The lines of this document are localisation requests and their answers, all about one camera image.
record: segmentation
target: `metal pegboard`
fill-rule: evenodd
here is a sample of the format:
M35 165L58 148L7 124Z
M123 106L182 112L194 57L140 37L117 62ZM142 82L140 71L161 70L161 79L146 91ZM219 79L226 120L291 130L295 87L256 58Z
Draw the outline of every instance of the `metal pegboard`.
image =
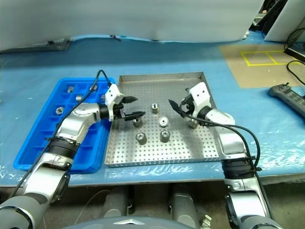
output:
M133 126L132 122L113 121L105 164L122 167L218 160L215 141L209 129L202 126L190 128L168 102L168 99L172 99L179 103L187 95L186 88L202 81L205 82L203 72L121 76L119 87L122 93L138 98L138 101L125 106L126 113L145 111L146 115L140 128ZM160 105L157 114L150 110L153 103ZM211 105L215 107L212 95ZM161 116L169 119L165 128L159 127ZM167 143L160 141L162 130L171 133ZM135 139L139 132L144 132L147 137L147 143L142 146Z

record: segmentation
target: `metal nut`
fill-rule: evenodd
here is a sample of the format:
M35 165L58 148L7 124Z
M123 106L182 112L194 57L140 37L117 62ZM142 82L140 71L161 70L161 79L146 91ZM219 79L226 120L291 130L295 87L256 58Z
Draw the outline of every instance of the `metal nut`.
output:
M63 113L63 110L64 110L64 108L63 108L62 106L57 107L55 113L56 113L57 115L61 115L61 114Z
M96 89L97 89L97 85L94 86L93 91L96 91Z
M137 139L138 143L140 145L144 145L146 144L147 142L147 138L146 138L146 135L144 133L138 133L136 136L135 136L135 139Z
M159 107L159 104L152 104L151 105L151 111L153 112L153 113L158 113L159 111L160 111L160 107Z
M139 117L139 118L133 119L132 123L135 127L141 127L143 124L143 121L142 121L142 118Z
M73 86L70 86L70 87L68 88L67 92L68 92L68 93L72 93L72 92L73 92L73 89L74 89L74 87L73 87Z
M168 142L170 140L170 137L171 137L171 133L167 130L162 130L161 133L160 133L160 141L161 142Z
M166 116L162 116L159 118L159 126L160 127L167 127L168 125L168 118Z
M82 100L82 95L77 95L77 96L75 97L75 99L76 99L77 102L79 102L80 100Z

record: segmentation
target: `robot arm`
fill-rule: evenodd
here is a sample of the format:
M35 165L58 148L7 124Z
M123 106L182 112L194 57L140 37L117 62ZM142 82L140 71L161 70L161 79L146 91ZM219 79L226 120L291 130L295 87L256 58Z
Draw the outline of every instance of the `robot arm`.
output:
M124 97L117 85L111 84L105 104L82 103L65 118L23 187L23 194L0 205L1 228L37 229L49 204L61 198L68 186L67 171L88 133L90 126L101 119L125 121L141 117L145 112L125 114L123 104L137 100Z
M229 114L212 109L210 95L205 83L201 82L188 90L182 104L178 106L174 101L169 101L172 108L182 117L188 117L191 127L204 122L191 117L206 120L222 125L235 125L235 120ZM187 111L180 108L185 105ZM211 125L210 131L216 139L219 159L224 171L224 183L229 189L225 197L226 209L232 228L238 229L281 229L270 217L266 199L256 177L256 170L252 158L245 149L243 140L232 130Z

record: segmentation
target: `black cable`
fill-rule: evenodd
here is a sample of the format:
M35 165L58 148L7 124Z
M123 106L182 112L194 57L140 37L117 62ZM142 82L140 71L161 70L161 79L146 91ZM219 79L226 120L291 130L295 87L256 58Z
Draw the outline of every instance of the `black cable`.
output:
M99 70L96 74L95 80L93 82L93 85L91 86L91 89L88 91L88 93L61 119L61 121L57 124L56 129L52 135L52 137L49 139L48 144L44 147L44 149L42 150L42 152L40 153L40 155L38 156L38 158L34 161L34 163L32 164L32 166L29 168L29 170L23 175L22 179L18 182L17 186L15 187L14 191L11 193L11 195L9 196L9 198L12 198L13 196L16 195L16 192L18 191L18 189L21 187L21 185L23 184L24 180L28 177L28 175L33 171L34 167L37 165L37 163L39 162L39 160L41 159L42 154L49 148L51 140L56 136L62 122L65 120L65 118L67 118L74 109L76 109L83 101L85 101L88 96L91 94L92 91L94 91L94 87L97 84L97 81L99 79L100 74L103 73L103 75L106 78L108 87L110 87L111 82L108 79L106 73L104 72L104 70Z
M290 65L290 63L292 63L292 62L298 62L298 63L301 63L301 64L303 64L303 65L305 65L305 63L304 62L302 62L302 61L297 61L297 60L294 60L294 61L291 61L291 62L289 62L287 65L286 65L286 68L287 68L287 70L292 74L292 75L294 75L295 76L295 78L301 83L301 84L303 84L304 86L305 86L305 83L289 68L289 65Z
M270 206L269 199L268 199L267 194L266 194L266 192L265 192L264 186L263 186L263 184L262 184L262 182L261 182L261 180L260 180L260 178L259 178L259 175L258 175L258 173L257 173L257 171L256 171L256 166L255 166L255 164L256 164L256 165L258 164L258 161L259 161L261 152L260 152L260 146L259 146L259 143L258 143L258 140L257 140L257 137L255 136L255 134L254 134L251 130L249 130L249 129L243 127L243 126L239 126L239 125L224 125L224 124L220 124L220 123L215 123L215 122L207 121L207 120L204 120L204 119L201 119L201 118L193 117L193 116L191 116L191 115L189 115L189 114L187 114L186 112L183 111L183 109L182 109L182 103L180 103L179 108L180 108L180 112L181 112L181 114L182 114L183 116L186 116L186 117L188 117L188 118L197 120L197 121L199 121L199 122L203 122L203 123L209 124L209 126L220 126L220 127L229 129L229 130L233 131L234 133L236 133L238 136L240 136L240 138L242 139L242 141L243 141L243 143L244 143L244 146L245 146L245 148L246 148L247 155L248 155L248 157L250 158L250 160L249 160L249 161L250 161L250 165L251 165L251 167L252 167L252 169L253 169L253 171L254 171L254 174L255 174L255 176L256 176L256 178L257 178L258 185L259 185L259 187L260 187L260 189L261 189L261 191L262 191L263 197L264 197L264 199L265 199L265 202L266 202L266 205L267 205L269 214L270 214L270 218L274 220L275 218L274 218L274 215L273 215L273 213L272 213L272 211L271 211L271 206ZM250 133L251 136L254 138L254 141L255 141L255 143L256 143L256 148L257 148L257 155L256 155L255 164L254 164L253 161L251 160L251 154L250 154L249 146L248 146L248 143L247 143L246 139L244 138L244 136L243 136L239 131L237 131L237 130L234 129L234 128L243 129L243 130L247 131L248 133Z
M297 40L297 39L291 39L292 36L298 32L298 31L301 31L301 30L305 30L305 28L299 28L297 30L294 30L293 32L291 32L291 34L289 34L289 36L287 37L287 40L286 40L286 43L284 44L284 50L286 51L286 49L288 49L289 47L292 46L292 44Z

